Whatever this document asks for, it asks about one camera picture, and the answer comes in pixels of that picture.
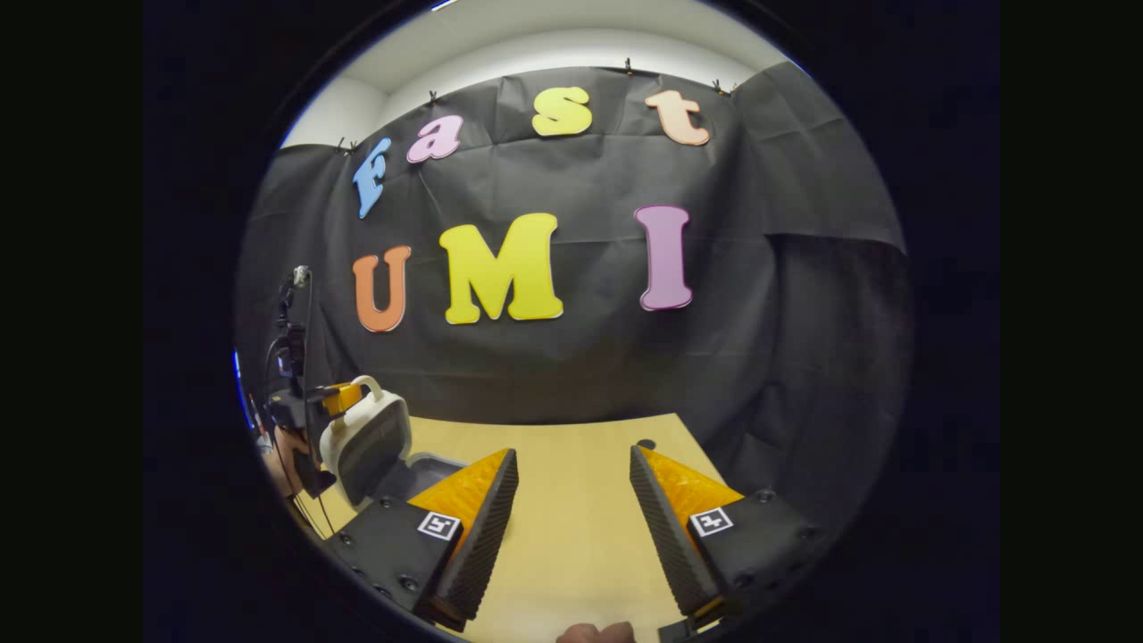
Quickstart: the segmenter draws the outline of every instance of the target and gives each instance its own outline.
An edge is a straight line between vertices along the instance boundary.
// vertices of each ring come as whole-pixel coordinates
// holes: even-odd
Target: wooden table
[[[488,592],[462,637],[475,643],[549,643],[577,622],[602,629],[631,621],[636,640],[682,619],[628,480],[631,445],[655,451],[716,480],[678,416],[562,426],[463,425],[413,418],[413,449],[473,463],[517,450],[520,485]],[[318,504],[301,495],[319,529]],[[334,529],[353,511],[333,490],[322,501]]]

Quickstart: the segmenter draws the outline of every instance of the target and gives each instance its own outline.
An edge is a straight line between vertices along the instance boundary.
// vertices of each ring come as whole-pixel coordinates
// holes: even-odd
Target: orange letter
[[[645,102],[648,106],[658,108],[658,121],[663,123],[663,131],[676,143],[702,145],[711,139],[710,131],[702,127],[696,129],[690,124],[688,112],[697,112],[698,103],[684,101],[682,94],[674,89],[647,96]]]
[[[377,267],[377,255],[362,256],[353,262],[358,319],[367,331],[384,333],[401,323],[405,316],[405,259],[410,254],[409,246],[395,246],[385,252],[385,263],[389,264],[389,307],[385,310],[377,310],[373,303],[373,268]]]

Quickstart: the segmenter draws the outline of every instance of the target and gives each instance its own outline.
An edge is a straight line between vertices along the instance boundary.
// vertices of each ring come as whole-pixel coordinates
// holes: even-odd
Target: black backdrop
[[[533,98],[572,86],[591,96],[591,126],[541,138]],[[705,145],[668,138],[644,104],[672,89],[700,103]],[[446,114],[464,118],[457,151],[409,163],[417,131]],[[386,136],[384,191],[361,219],[353,174]],[[690,214],[694,300],[677,310],[639,305],[647,246],[633,212],[653,203]],[[551,263],[563,314],[448,324],[441,232],[475,224],[496,251],[512,219],[531,211],[559,219]],[[413,252],[407,308],[393,331],[370,333],[351,265],[394,244]],[[310,383],[369,375],[415,416],[467,423],[677,412],[732,487],[775,485],[833,529],[872,484],[902,408],[912,348],[902,250],[869,153],[793,64],[726,96],[665,74],[536,71],[441,96],[352,154],[279,152],[242,246],[235,332],[242,363],[261,365],[277,336],[278,287],[306,264],[318,292]],[[384,307],[384,265],[374,283]],[[258,371],[245,373],[248,391],[261,391]]]
[[[267,159],[329,73],[423,8],[146,7],[147,640],[409,638],[410,626],[329,576],[271,501],[238,431],[229,355],[239,240]],[[766,621],[769,638],[996,638],[996,7],[777,0],[734,10],[798,59],[869,144],[902,218],[918,302],[916,367],[885,474],[826,564]]]

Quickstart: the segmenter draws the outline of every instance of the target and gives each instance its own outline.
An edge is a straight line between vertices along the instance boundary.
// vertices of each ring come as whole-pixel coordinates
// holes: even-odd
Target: black fabric
[[[591,96],[591,127],[539,138],[533,98],[568,86]],[[700,103],[693,121],[710,142],[664,135],[644,98],[665,89]],[[447,114],[464,118],[459,148],[410,166],[417,130]],[[360,219],[353,172],[385,136],[384,192]],[[684,252],[694,299],[680,310],[639,305],[647,246],[633,212],[655,203],[690,215]],[[559,220],[551,257],[563,314],[493,320],[481,310],[478,323],[449,325],[440,234],[474,224],[498,251],[511,222],[536,211]],[[405,318],[370,333],[357,318],[351,265],[397,244],[411,247]],[[240,259],[243,364],[262,362],[277,286],[298,264],[311,266],[317,288],[312,385],[369,375],[414,416],[467,423],[676,412],[732,487],[773,485],[826,527],[852,517],[902,409],[911,320],[896,216],[857,134],[790,63],[725,96],[669,75],[529,72],[441,96],[351,154],[281,150]],[[384,307],[384,263],[374,281]]]

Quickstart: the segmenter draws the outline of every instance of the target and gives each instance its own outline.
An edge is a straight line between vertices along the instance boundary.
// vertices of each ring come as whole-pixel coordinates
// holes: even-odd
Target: plastic handle
[[[357,386],[365,385],[366,387],[369,387],[369,397],[373,399],[374,402],[381,402],[382,391],[381,391],[381,385],[377,384],[377,380],[374,380],[369,376],[358,376],[350,384]]]

